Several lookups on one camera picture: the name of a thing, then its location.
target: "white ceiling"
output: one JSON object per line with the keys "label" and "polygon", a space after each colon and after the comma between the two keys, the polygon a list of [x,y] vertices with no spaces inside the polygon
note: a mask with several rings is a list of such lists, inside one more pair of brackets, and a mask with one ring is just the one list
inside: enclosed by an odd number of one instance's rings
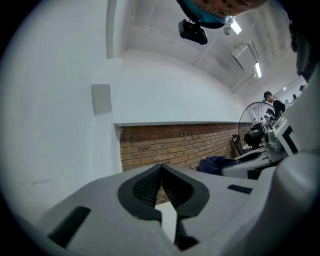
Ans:
{"label": "white ceiling", "polygon": [[182,39],[178,23],[187,19],[176,0],[135,0],[127,49],[162,54],[193,65],[235,90],[254,83],[254,67],[245,72],[231,55],[251,39],[257,49],[262,74],[272,70],[291,45],[286,15],[272,2],[236,18],[239,35],[224,28],[206,29],[208,44]]}

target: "ceiling light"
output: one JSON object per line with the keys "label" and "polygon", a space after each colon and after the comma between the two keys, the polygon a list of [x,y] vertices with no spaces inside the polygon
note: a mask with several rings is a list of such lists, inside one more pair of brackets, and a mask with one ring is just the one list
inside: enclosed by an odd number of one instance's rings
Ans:
{"label": "ceiling light", "polygon": [[255,70],[256,70],[258,77],[259,78],[262,77],[262,73],[261,73],[261,69],[260,69],[260,65],[259,65],[258,61],[255,63]]}
{"label": "ceiling light", "polygon": [[233,29],[233,31],[237,35],[239,35],[240,32],[242,31],[241,27],[239,26],[239,24],[235,20],[233,20],[233,23],[230,25],[230,27]]}

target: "glasses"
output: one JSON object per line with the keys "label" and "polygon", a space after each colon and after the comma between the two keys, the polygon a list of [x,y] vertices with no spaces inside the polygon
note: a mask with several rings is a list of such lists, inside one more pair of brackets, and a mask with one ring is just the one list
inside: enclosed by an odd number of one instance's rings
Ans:
{"label": "glasses", "polygon": [[221,23],[225,25],[231,25],[234,23],[233,17],[227,14],[223,10],[212,10],[212,3],[205,2],[204,0],[189,0],[195,6],[200,9],[204,9],[205,12],[211,12]]}

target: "blue fabric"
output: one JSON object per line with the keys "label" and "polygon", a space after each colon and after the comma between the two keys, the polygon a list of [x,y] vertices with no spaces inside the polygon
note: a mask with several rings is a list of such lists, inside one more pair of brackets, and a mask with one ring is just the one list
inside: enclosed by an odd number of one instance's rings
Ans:
{"label": "blue fabric", "polygon": [[199,9],[193,2],[190,0],[183,0],[185,5],[188,7],[188,9],[199,19],[201,22],[205,23],[219,23],[221,24],[222,21],[220,21],[216,16],[214,16],[212,13],[206,12],[204,10]]}
{"label": "blue fabric", "polygon": [[196,170],[201,173],[221,176],[221,170],[224,167],[234,166],[240,163],[239,160],[227,158],[225,156],[210,156],[206,159],[201,159]]}

